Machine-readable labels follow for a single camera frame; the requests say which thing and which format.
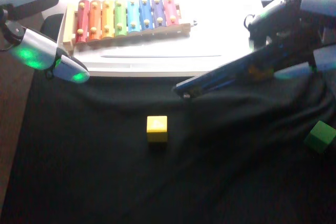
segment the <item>wooden floor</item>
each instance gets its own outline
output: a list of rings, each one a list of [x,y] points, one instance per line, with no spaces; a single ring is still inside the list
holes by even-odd
[[[38,30],[42,23],[41,14],[20,21],[23,26]],[[9,54],[0,54],[0,216],[33,72]]]

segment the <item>xylophone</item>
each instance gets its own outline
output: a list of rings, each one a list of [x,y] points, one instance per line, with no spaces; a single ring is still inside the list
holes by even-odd
[[[181,19],[174,0],[81,0],[78,7],[69,4],[62,44],[73,51],[80,44],[167,33],[189,34],[194,24]]]

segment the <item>letter on yellow cube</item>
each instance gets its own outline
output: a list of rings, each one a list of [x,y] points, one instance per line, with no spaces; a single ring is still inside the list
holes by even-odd
[[[147,117],[147,140],[149,143],[165,143],[168,141],[167,116]]]

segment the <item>black cloth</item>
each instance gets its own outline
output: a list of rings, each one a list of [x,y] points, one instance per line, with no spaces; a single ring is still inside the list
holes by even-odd
[[[184,79],[36,71],[0,223],[336,223],[335,156],[303,144],[318,120],[336,126],[323,76],[191,103],[171,92]],[[168,116],[165,151],[148,148],[149,115]]]

